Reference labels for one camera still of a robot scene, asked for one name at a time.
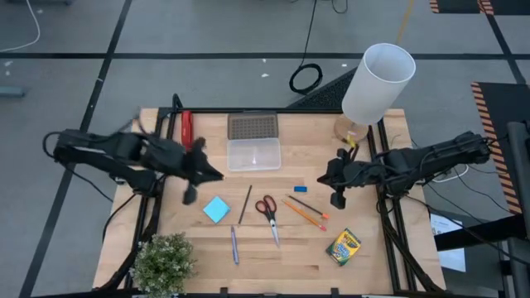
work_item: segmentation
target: purple pen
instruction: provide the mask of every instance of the purple pen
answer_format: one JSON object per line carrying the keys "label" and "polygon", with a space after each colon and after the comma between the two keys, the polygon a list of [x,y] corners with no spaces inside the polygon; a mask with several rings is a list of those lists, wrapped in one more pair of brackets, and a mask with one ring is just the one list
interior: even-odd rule
{"label": "purple pen", "polygon": [[232,255],[234,256],[234,263],[236,265],[239,265],[238,243],[235,239],[234,226],[231,226],[231,230],[232,230]]}

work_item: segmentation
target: wooden tabletop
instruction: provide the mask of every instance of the wooden tabletop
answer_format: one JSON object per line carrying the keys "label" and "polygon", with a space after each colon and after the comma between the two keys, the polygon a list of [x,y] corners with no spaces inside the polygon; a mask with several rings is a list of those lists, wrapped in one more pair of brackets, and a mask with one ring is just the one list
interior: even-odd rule
{"label": "wooden tabletop", "polygon": [[[229,293],[326,294],[330,293],[331,287],[338,287],[341,294],[392,293],[383,230],[375,209],[375,187],[346,190],[346,208],[338,210],[330,204],[332,189],[316,182],[317,177],[325,174],[327,161],[335,157],[337,148],[344,146],[333,134],[333,124],[338,116],[278,114],[282,168],[278,171],[230,172],[226,157],[227,114],[193,115],[195,136],[206,138],[205,152],[209,162],[225,178],[201,185],[198,200],[188,206],[181,203],[186,182],[178,178],[168,178],[166,182],[158,233],[185,232],[193,243],[199,275],[186,282],[188,292],[218,293],[220,287],[226,286]],[[157,110],[143,109],[141,117],[146,129],[154,130]],[[384,121],[392,148],[411,146],[401,109],[389,110]],[[176,141],[180,141],[180,123],[178,118]],[[366,140],[360,146],[357,160],[368,161]],[[252,193],[243,222],[238,226],[250,185],[253,186]],[[297,193],[296,197],[330,215],[325,223],[327,232],[320,231],[282,203],[286,194],[294,194],[294,185],[308,188],[306,194]],[[128,186],[119,186],[113,210],[130,195]],[[202,211],[216,195],[231,207],[218,224]],[[264,195],[271,195],[278,204],[276,220],[280,248],[274,243],[268,221],[254,208],[255,202]],[[422,189],[415,187],[411,196],[423,199]],[[139,201],[136,199],[123,208],[108,226],[94,286],[104,284],[128,255]],[[402,199],[402,211],[412,254],[432,280],[445,288],[426,208],[415,201]],[[236,227],[238,266],[234,265],[232,258],[230,225]],[[345,228],[349,228],[362,245],[345,266],[338,267],[325,249]],[[406,289],[402,259],[397,250],[396,255],[400,282]]]}

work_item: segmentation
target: lamp base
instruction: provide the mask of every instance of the lamp base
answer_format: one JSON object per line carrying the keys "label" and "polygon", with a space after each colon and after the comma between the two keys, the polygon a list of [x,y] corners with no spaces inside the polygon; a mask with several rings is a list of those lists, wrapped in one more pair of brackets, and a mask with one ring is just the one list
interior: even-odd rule
{"label": "lamp base", "polygon": [[368,135],[368,126],[354,123],[342,114],[335,120],[333,131],[339,140],[349,144],[348,136],[354,142],[364,139]]}

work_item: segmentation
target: potted plant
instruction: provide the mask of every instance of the potted plant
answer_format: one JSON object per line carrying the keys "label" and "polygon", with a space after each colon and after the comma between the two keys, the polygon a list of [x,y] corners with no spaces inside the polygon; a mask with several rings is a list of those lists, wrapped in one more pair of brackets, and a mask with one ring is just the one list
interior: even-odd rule
{"label": "potted plant", "polygon": [[184,233],[154,235],[150,243],[138,245],[141,250],[130,270],[138,289],[150,298],[184,294],[184,280],[196,275],[196,260],[191,257],[193,246]]}

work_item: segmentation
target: orange and black striped tape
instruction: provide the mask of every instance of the orange and black striped tape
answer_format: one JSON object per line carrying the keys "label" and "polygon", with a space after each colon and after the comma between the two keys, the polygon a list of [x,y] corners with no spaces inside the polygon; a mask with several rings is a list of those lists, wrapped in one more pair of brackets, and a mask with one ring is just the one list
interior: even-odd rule
{"label": "orange and black striped tape", "polygon": [[479,9],[482,13],[489,14],[491,16],[494,15],[494,7],[491,6],[490,0],[477,0],[477,3],[479,4]]}
{"label": "orange and black striped tape", "polygon": [[439,13],[440,8],[438,8],[438,1],[437,0],[429,0],[429,3],[431,4],[431,10],[434,13]]}
{"label": "orange and black striped tape", "polygon": [[[479,110],[480,121],[482,121],[482,126],[484,127],[486,137],[497,140],[497,133],[495,132],[494,124],[491,120],[491,117],[489,116],[488,107],[484,101],[484,95],[479,83],[471,83],[471,90],[473,91],[473,97],[475,98],[477,109]],[[500,183],[503,187],[504,197],[506,198],[506,203],[508,203],[508,210],[510,210],[510,212],[513,214],[520,214],[522,212],[521,204],[519,203],[519,199],[515,193],[515,189],[513,188],[513,182],[510,178],[510,174],[507,172],[508,167],[504,162],[503,151],[501,150],[498,142],[493,142],[490,148],[491,157],[494,160],[495,168],[498,171]]]}

